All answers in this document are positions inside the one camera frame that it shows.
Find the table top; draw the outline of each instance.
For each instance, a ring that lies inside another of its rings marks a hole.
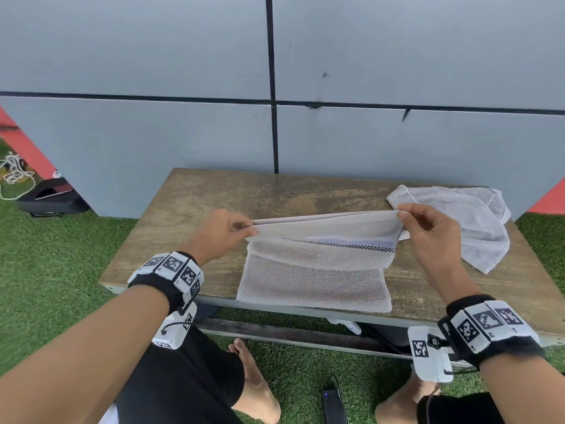
[[[177,249],[206,215],[227,208],[251,219],[390,210],[386,197],[397,181],[308,178],[224,170],[174,168],[153,198],[100,282],[124,287],[131,273],[151,256]],[[506,224],[510,250],[490,274],[463,262],[481,289],[508,302],[541,334],[565,336],[565,299],[516,225]],[[203,267],[206,282],[200,295],[234,299],[245,264],[247,242]],[[392,312],[383,317],[437,321],[445,304],[428,285],[410,252],[400,241],[390,268],[385,269]]]

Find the hand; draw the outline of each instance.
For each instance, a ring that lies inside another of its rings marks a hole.
[[[416,260],[434,287],[449,304],[460,297],[480,294],[461,265],[461,226],[429,205],[403,203],[398,214],[410,233]]]
[[[180,251],[188,253],[199,266],[203,266],[235,249],[242,239],[257,235],[257,229],[252,225],[253,222],[243,214],[216,210],[184,242]]]

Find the artificial grass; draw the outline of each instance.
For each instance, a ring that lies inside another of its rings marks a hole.
[[[0,201],[0,375],[113,297],[98,278],[136,221],[99,218],[91,211],[33,219]],[[520,230],[565,292],[565,217],[524,215]],[[318,318],[223,308],[221,318],[322,331],[343,331]],[[226,348],[227,338],[214,337]],[[279,399],[282,423],[323,423],[320,391],[335,374],[350,422],[374,423],[375,405],[409,375],[409,363],[268,342],[247,342]],[[565,349],[548,350],[565,371]],[[459,375],[452,395],[482,390],[477,374]],[[243,418],[244,422],[254,422]]]

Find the checkered stripe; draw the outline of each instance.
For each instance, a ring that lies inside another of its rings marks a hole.
[[[356,248],[361,250],[383,251],[385,253],[393,253],[395,250],[392,247],[381,247],[376,245],[338,244],[336,242],[324,242],[324,241],[301,241],[301,240],[291,240],[291,241],[307,242],[308,244],[331,245],[334,247]]]

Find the crumpled towel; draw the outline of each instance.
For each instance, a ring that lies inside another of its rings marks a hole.
[[[405,202],[423,203],[447,214],[461,225],[461,257],[488,274],[508,252],[504,224],[510,219],[502,193],[489,188],[408,188],[400,185],[386,200],[395,210]],[[410,235],[402,233],[400,239]]]
[[[398,211],[265,219],[247,240],[237,300],[360,312],[392,310],[383,269],[394,258]]]

